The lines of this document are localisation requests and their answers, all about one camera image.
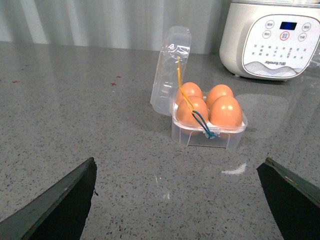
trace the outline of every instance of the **countertop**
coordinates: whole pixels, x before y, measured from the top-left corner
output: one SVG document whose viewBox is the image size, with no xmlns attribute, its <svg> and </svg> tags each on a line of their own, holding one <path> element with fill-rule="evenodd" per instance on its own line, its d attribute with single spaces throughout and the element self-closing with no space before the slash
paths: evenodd
<svg viewBox="0 0 320 240">
<path fill-rule="evenodd" d="M 158 57 L 0 42 L 0 220 L 94 157 L 99 195 L 83 240 L 283 239 L 256 168 L 272 157 L 320 187 L 317 73 L 254 80 L 235 77 L 219 56 L 191 54 L 185 82 L 254 94 L 255 111 L 237 148 L 183 147 L 150 104 Z M 243 174 L 222 172 L 242 164 Z"/>
</svg>

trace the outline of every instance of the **egg carton lid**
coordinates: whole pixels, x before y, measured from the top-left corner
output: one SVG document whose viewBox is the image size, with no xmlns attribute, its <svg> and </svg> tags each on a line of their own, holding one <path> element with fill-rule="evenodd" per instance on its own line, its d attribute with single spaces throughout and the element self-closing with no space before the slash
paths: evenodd
<svg viewBox="0 0 320 240">
<path fill-rule="evenodd" d="M 162 115 L 171 116 L 178 90 L 178 59 L 183 79 L 191 46 L 187 27 L 173 26 L 164 35 L 154 77 L 150 103 Z"/>
</svg>

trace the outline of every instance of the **digital display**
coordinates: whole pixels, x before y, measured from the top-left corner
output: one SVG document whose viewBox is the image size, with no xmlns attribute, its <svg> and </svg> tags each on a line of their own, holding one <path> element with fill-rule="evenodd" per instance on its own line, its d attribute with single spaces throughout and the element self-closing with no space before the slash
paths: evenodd
<svg viewBox="0 0 320 240">
<path fill-rule="evenodd" d="M 283 29 L 283 30 L 295 30 L 296 26 L 297 26 L 296 22 L 283 21 L 281 23 L 280 29 Z"/>
</svg>

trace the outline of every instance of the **red button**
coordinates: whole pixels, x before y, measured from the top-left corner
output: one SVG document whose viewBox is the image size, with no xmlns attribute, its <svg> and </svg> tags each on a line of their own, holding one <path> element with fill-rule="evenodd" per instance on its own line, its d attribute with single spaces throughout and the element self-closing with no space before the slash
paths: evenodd
<svg viewBox="0 0 320 240">
<path fill-rule="evenodd" d="M 287 39 L 289 38 L 289 36 L 290 36 L 289 32 L 288 32 L 288 31 L 284 31 L 284 32 L 282 32 L 282 33 L 280 34 L 280 39 L 281 39 L 282 41 L 285 41 L 285 40 L 287 40 Z"/>
</svg>

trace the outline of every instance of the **button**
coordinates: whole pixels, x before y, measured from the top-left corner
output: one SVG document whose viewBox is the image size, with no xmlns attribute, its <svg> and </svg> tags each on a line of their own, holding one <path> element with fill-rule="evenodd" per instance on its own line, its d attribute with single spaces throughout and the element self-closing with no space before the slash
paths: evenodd
<svg viewBox="0 0 320 240">
<path fill-rule="evenodd" d="M 298 40 L 299 40 L 300 42 L 306 40 L 306 38 L 307 38 L 307 34 L 306 34 L 306 33 L 301 33 L 301 34 L 298 36 Z"/>
<path fill-rule="evenodd" d="M 289 36 L 290 36 L 289 32 L 284 31 L 284 32 L 282 32 L 282 33 L 280 34 L 280 39 L 281 39 L 282 41 L 285 41 L 285 40 L 287 40 L 287 39 L 289 38 Z"/>
<path fill-rule="evenodd" d="M 271 31 L 265 30 L 262 34 L 263 38 L 268 39 L 271 36 Z"/>
<path fill-rule="evenodd" d="M 311 28 L 311 23 L 307 22 L 302 26 L 302 31 L 307 32 L 310 30 L 310 28 Z"/>
<path fill-rule="evenodd" d="M 274 25 L 275 25 L 275 22 L 272 21 L 272 20 L 269 20 L 269 21 L 266 22 L 265 27 L 267 29 L 272 29 L 274 27 Z"/>
</svg>

